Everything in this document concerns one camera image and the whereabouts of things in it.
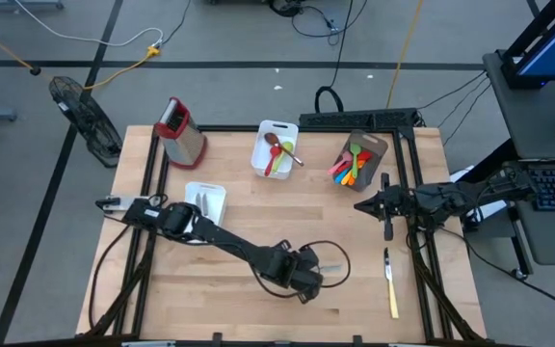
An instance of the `wooden table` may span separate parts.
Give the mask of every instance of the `wooden table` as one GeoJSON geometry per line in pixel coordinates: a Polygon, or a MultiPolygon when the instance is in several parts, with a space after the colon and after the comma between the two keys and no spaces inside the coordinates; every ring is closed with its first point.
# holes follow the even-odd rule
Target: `wooden table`
{"type": "MultiPolygon", "coordinates": [[[[130,126],[113,194],[138,195],[141,189],[151,134],[150,126],[130,126]]],[[[415,129],[416,145],[425,182],[448,180],[439,132],[415,129]]],[[[352,260],[350,279],[336,288],[322,289],[310,303],[275,298],[255,282],[249,266],[216,248],[193,248],[159,239],[145,306],[141,338],[209,340],[223,333],[224,340],[348,342],[360,334],[365,342],[424,342],[410,251],[405,244],[406,222],[394,219],[395,238],[383,240],[383,224],[353,209],[353,204],[373,196],[380,187],[380,173],[391,184],[399,183],[390,135],[377,134],[389,144],[374,181],[362,193],[331,183],[327,168],[348,134],[300,133],[297,154],[305,161],[290,177],[274,180],[256,176],[250,164],[255,133],[206,133],[209,149],[204,162],[193,171],[171,167],[166,193],[170,201],[184,199],[189,181],[219,184],[227,191],[223,227],[256,245],[274,245],[288,239],[295,249],[314,240],[328,239],[346,249],[352,260]],[[389,247],[400,318],[389,314],[384,278],[383,249],[389,247]]],[[[403,140],[410,186],[414,186],[408,145],[403,140]]],[[[157,183],[161,146],[151,192],[157,183]]],[[[457,219],[447,228],[462,232],[457,219]]],[[[95,262],[121,231],[121,224],[105,220],[95,262]]],[[[95,314],[99,318],[119,293],[131,232],[107,256],[99,273],[95,314]]],[[[466,247],[459,238],[436,234],[436,249],[444,288],[449,299],[472,326],[485,335],[479,300],[466,247]]],[[[321,266],[343,264],[341,253],[319,245],[321,266]]],[[[346,270],[324,274],[326,283],[339,280],[346,270]]],[[[88,324],[88,287],[77,331],[88,324]]],[[[438,323],[434,297],[430,310],[438,323]]],[[[129,301],[125,332],[130,331],[135,297],[129,301]]],[[[435,324],[436,336],[441,336],[435,324]]]]}

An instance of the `box grater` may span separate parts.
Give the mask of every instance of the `box grater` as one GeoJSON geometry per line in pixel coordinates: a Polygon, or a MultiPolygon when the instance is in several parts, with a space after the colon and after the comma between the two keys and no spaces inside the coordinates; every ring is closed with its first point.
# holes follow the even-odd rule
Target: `box grater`
{"type": "Polygon", "coordinates": [[[171,97],[160,120],[154,125],[171,163],[180,169],[194,169],[202,160],[207,138],[197,129],[190,111],[181,100],[171,97]]]}

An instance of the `small white box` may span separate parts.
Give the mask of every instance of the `small white box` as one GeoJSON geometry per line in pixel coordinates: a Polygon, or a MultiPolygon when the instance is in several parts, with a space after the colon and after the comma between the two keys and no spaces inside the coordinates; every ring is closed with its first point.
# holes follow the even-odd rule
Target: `small white box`
{"type": "MultiPolygon", "coordinates": [[[[186,202],[197,204],[197,194],[204,194],[206,196],[208,209],[206,218],[220,227],[226,212],[226,189],[223,186],[202,182],[189,182],[185,185],[186,202]]],[[[184,230],[184,232],[190,231],[192,231],[192,223],[188,224],[184,230]]]]}
{"type": "MultiPolygon", "coordinates": [[[[271,145],[265,141],[265,134],[272,132],[277,135],[281,143],[290,142],[293,144],[293,153],[297,150],[297,137],[299,136],[299,126],[276,120],[264,120],[258,126],[258,134],[256,135],[256,144],[254,152],[251,155],[251,166],[256,174],[265,177],[265,169],[271,160],[271,145]]],[[[286,179],[290,175],[293,167],[293,159],[284,154],[281,165],[275,173],[270,173],[268,178],[286,179]]]]}

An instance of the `black fan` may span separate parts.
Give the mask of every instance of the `black fan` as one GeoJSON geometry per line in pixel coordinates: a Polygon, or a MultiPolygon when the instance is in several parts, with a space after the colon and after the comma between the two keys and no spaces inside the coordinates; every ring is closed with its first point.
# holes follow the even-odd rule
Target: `black fan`
{"type": "Polygon", "coordinates": [[[121,154],[121,137],[97,102],[69,77],[54,77],[48,90],[64,116],[87,141],[89,152],[105,167],[114,168],[121,154]]]}

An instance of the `concrete floor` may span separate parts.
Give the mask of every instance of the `concrete floor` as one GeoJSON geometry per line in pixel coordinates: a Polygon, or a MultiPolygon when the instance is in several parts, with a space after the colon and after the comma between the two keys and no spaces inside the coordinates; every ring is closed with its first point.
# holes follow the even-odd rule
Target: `concrete floor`
{"type": "MultiPolygon", "coordinates": [[[[44,8],[36,14],[65,34],[99,38],[116,3],[65,1],[64,11],[44,8]]],[[[169,32],[178,23],[185,3],[124,0],[112,41],[127,40],[147,26],[169,32]]],[[[343,22],[346,1],[309,3],[318,5],[336,23],[343,22]]],[[[361,3],[356,0],[355,9],[361,3]]],[[[415,7],[416,0],[370,0],[348,32],[343,61],[396,62],[415,7]]],[[[407,61],[442,65],[403,70],[392,106],[421,106],[457,88],[478,73],[474,69],[483,53],[507,47],[531,19],[525,0],[427,1],[407,61]],[[447,64],[453,63],[470,64],[471,70],[451,70],[456,66],[447,64]]],[[[298,20],[302,29],[324,29],[322,21],[310,13],[298,20]]],[[[105,64],[142,58],[154,41],[150,35],[122,48],[108,48],[105,64]]],[[[58,39],[28,16],[12,11],[0,11],[0,40],[28,60],[78,61],[82,67],[46,67],[44,72],[70,76],[80,83],[87,78],[97,48],[92,43],[58,39]]],[[[276,62],[275,67],[281,67],[280,62],[333,62],[337,48],[328,46],[324,39],[296,34],[289,19],[276,16],[255,0],[223,0],[219,6],[193,0],[181,31],[156,61],[207,62],[205,67],[140,68],[92,95],[120,134],[130,124],[154,123],[165,100],[173,95],[185,100],[197,123],[297,121],[299,114],[313,111],[314,93],[318,86],[330,82],[332,69],[282,67],[277,72],[273,66],[214,68],[211,62],[231,62],[239,67],[245,67],[240,62],[276,62]]],[[[67,130],[66,120],[48,95],[47,82],[24,68],[5,67],[8,59],[0,51],[0,106],[14,107],[19,120],[0,122],[0,313],[67,130]]],[[[103,67],[97,79],[116,70],[103,67]]],[[[346,109],[383,108],[392,73],[386,68],[344,68],[335,89],[346,109]]],[[[428,125],[438,125],[464,94],[425,109],[428,125]]],[[[443,125],[445,139],[468,106],[466,102],[443,125]]],[[[494,95],[488,91],[445,148],[450,170],[477,163],[507,138],[494,95]]],[[[113,176],[114,172],[103,169],[77,139],[6,341],[74,334],[101,226],[93,201],[110,191],[113,176]]],[[[506,221],[485,226],[471,240],[489,260],[511,269],[515,267],[511,243],[485,237],[487,230],[502,227],[508,227],[506,221]]],[[[555,346],[554,303],[476,259],[471,265],[489,337],[506,343],[555,346]]],[[[530,281],[555,294],[555,267],[535,265],[530,281]]]]}

